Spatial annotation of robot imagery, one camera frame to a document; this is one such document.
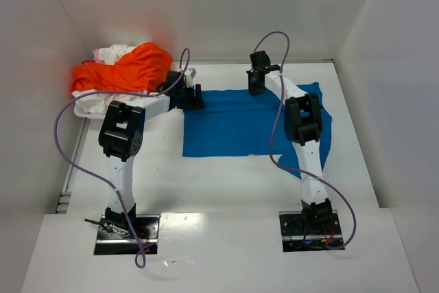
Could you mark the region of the blue t shirt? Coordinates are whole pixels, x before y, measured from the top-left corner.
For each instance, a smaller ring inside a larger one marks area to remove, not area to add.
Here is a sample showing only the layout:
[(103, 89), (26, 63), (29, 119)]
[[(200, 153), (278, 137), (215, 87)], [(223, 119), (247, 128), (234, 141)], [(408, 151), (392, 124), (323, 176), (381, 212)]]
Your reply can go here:
[[(322, 106), (318, 82), (299, 88), (315, 93), (320, 100), (323, 131), (320, 161), (324, 167), (331, 149), (332, 116)], [(205, 108), (184, 110), (184, 157), (268, 155), (279, 98), (271, 91), (251, 96), (247, 90), (204, 91)], [(298, 157), (283, 129), (282, 113), (276, 127), (273, 154), (281, 155), (280, 165), (299, 168)]]

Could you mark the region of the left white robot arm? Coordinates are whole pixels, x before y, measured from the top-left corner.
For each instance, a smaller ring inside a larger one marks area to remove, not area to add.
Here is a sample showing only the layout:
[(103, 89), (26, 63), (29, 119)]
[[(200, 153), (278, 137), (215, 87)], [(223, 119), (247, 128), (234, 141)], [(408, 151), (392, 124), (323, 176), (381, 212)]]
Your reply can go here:
[(111, 188), (104, 214), (107, 226), (129, 233), (136, 222), (132, 177), (146, 121), (175, 108), (204, 108), (201, 85), (193, 82), (195, 76), (192, 68), (184, 73), (170, 71), (166, 81), (149, 97), (128, 103), (112, 101), (108, 106), (98, 138), (107, 159)]

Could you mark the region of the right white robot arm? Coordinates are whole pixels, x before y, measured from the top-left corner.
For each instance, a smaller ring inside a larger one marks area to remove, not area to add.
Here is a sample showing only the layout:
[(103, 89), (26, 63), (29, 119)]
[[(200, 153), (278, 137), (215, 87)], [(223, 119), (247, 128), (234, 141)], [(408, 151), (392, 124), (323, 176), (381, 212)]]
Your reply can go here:
[(265, 51), (250, 54), (248, 91), (260, 95), (271, 91), (283, 106), (284, 133), (298, 158), (302, 181), (302, 223), (306, 234), (317, 233), (331, 219), (332, 205), (323, 183), (320, 161), (320, 137), (323, 129), (320, 100), (288, 78), (283, 78), (279, 65), (271, 63)]

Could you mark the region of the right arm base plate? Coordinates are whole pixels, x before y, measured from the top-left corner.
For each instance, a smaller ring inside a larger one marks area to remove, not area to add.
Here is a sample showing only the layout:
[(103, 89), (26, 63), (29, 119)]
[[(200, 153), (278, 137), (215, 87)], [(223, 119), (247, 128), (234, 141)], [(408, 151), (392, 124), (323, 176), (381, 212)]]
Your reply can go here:
[(305, 224), (301, 212), (280, 212), (279, 222), (284, 253), (329, 250), (344, 243), (337, 211), (330, 220), (314, 227)]

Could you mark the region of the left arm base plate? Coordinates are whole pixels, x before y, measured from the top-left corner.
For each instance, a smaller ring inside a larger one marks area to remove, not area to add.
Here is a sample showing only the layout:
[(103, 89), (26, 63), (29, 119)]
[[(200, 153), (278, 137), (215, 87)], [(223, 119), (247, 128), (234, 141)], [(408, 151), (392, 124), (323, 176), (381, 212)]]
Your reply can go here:
[[(134, 222), (146, 255), (156, 255), (158, 250), (159, 215), (138, 215)], [(139, 246), (129, 229), (109, 224), (102, 216), (95, 240), (94, 255), (135, 255)]]

